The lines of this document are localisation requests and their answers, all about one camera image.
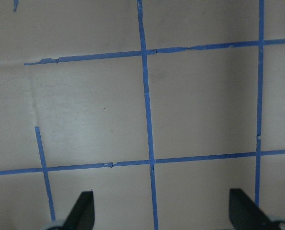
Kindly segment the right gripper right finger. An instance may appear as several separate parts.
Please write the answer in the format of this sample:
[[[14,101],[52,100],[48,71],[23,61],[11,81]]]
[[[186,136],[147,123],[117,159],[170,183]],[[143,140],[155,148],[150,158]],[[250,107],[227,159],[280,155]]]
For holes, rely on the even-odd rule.
[[[229,190],[228,216],[235,230],[280,229],[278,221],[271,221],[239,188]]]

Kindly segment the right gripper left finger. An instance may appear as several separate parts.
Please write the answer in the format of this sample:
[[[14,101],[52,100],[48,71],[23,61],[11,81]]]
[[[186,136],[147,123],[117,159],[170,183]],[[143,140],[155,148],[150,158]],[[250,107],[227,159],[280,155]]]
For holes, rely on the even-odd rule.
[[[62,230],[92,230],[95,224],[95,206],[93,191],[81,192],[71,212],[67,216]]]

